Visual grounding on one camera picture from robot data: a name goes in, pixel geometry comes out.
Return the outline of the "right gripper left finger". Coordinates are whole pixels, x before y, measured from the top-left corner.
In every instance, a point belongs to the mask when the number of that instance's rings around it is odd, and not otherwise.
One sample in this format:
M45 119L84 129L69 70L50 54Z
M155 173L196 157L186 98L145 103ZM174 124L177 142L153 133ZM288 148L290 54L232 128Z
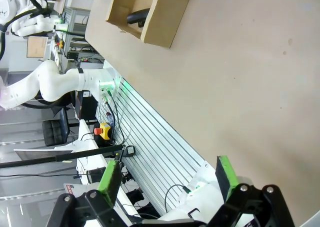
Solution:
M114 209L122 182L120 162L108 163L97 189L81 196L61 194L47 222L48 227L83 227L96 220L101 227L127 227L128 224Z

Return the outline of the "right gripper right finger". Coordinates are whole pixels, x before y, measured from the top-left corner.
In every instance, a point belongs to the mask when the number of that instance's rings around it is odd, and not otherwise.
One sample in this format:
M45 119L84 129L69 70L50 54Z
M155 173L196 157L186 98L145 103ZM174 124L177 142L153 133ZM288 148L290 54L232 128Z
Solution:
M235 227L242 215L253 219L249 227L294 227L289 208L277 185L262 189L240 182L226 155L217 157L215 175L224 204L207 224L208 227Z

